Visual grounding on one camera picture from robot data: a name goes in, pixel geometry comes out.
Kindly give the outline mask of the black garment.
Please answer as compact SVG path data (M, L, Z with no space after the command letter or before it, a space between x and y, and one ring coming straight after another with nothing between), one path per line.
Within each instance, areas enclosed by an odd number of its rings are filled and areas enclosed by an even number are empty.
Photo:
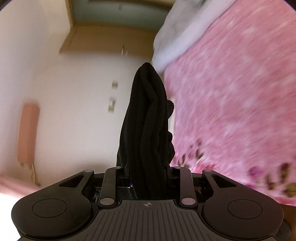
M121 127L116 164L128 169L137 199L165 199L175 149L168 119L174 104L150 63L136 72Z

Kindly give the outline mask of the wooden door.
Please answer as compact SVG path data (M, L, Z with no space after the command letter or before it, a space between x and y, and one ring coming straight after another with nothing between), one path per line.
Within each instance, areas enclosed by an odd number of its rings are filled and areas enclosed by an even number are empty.
M156 34L124 26L76 25L70 29L60 53L108 53L150 60Z

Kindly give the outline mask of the pink floral blanket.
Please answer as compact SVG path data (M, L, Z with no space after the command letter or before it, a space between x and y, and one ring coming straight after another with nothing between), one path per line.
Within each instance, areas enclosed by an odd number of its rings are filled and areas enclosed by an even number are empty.
M165 70L172 166L212 169L295 205L295 10L236 1Z

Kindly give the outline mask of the striped lilac folded quilt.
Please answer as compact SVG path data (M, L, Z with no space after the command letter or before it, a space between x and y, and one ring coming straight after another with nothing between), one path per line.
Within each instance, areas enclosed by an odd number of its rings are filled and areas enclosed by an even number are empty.
M175 1L154 39L152 66L155 70L162 74L233 3L233 0Z

